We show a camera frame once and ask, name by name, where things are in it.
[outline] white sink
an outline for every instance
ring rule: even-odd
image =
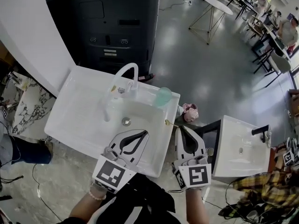
[[[268,172],[270,148],[251,131],[259,127],[227,115],[221,130],[213,176],[245,177]]]
[[[73,68],[53,106],[45,132],[60,142],[94,158],[119,133],[143,129],[149,140],[137,164],[139,172],[159,177],[171,137],[179,94],[161,108],[152,106],[159,88],[139,83],[137,98],[131,100],[119,90],[125,89],[129,79],[121,77],[113,99],[108,103],[109,122],[105,122],[101,109],[101,98],[114,75],[76,66]],[[130,126],[122,125],[123,118],[130,118]]]

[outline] gray floor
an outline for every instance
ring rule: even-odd
[[[160,8],[182,1],[161,0]],[[289,109],[287,91],[293,88],[289,75],[282,75],[271,86],[263,88],[275,74],[263,78],[263,69],[253,74],[257,66],[251,61],[256,57],[251,46],[242,40],[242,19],[235,20],[238,11],[230,5],[234,15],[225,16],[208,46],[188,30],[207,3],[191,1],[191,6],[177,5],[159,11],[152,59],[156,77],[152,85],[166,86],[181,94],[180,105],[195,103],[199,109],[195,124],[208,124],[229,115],[257,126],[270,124],[273,146],[285,136],[293,136],[285,111]],[[209,15],[203,21],[206,28],[208,21]]]
[[[161,0],[160,8],[181,2]],[[288,109],[287,90],[292,88],[290,77],[281,76],[270,87],[263,88],[273,77],[263,79],[263,70],[253,75],[256,65],[251,61],[255,56],[239,33],[242,22],[241,19],[235,21],[236,11],[224,18],[209,46],[189,31],[189,24],[206,6],[203,0],[192,0],[190,6],[184,4],[159,11],[152,59],[156,77],[152,85],[166,86],[181,94],[181,105],[195,103],[199,108],[195,124],[208,124],[226,114],[257,126],[271,124],[272,145],[282,142],[284,137],[293,135],[285,111]],[[172,141],[161,176],[156,180],[166,190],[176,183],[170,168],[173,149]],[[36,166],[34,175],[41,183],[41,196],[60,218],[66,218],[88,190],[95,164],[95,159],[56,143],[51,164]],[[57,218],[37,196],[32,167],[32,164],[18,163],[9,172],[1,172],[4,178],[24,175],[23,180],[4,185],[2,195],[11,195],[37,223],[56,223]],[[222,189],[214,198],[219,199],[220,193],[223,193]],[[184,194],[173,196],[177,213],[185,217]],[[209,213],[217,217],[218,211],[214,208]]]

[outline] white faucet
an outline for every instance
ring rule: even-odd
[[[138,91],[138,66],[136,63],[129,63],[126,64],[123,68],[121,68],[114,76],[112,82],[110,83],[110,85],[108,86],[108,89],[106,91],[106,93],[103,96],[102,99],[102,107],[103,107],[103,113],[104,113],[104,120],[106,122],[110,121],[110,115],[107,112],[107,106],[108,106],[108,102],[110,100],[110,94],[111,94],[111,90],[114,87],[116,81],[129,69],[134,68],[134,82],[132,84],[132,82],[129,82],[128,84],[128,88],[126,90],[126,94],[127,96],[130,96],[131,98],[136,98],[137,96],[137,91]]]

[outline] plaid shirt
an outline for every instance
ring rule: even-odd
[[[267,203],[266,210],[296,208],[299,206],[299,187],[289,186],[291,173],[273,171],[257,174],[233,183],[234,189],[244,191],[242,204]]]

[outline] bracelet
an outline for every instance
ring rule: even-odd
[[[94,194],[91,193],[90,190],[88,191],[88,194],[89,194],[94,200],[96,200],[96,201],[103,201],[103,200],[106,199],[106,195],[103,196],[103,197],[96,197]]]

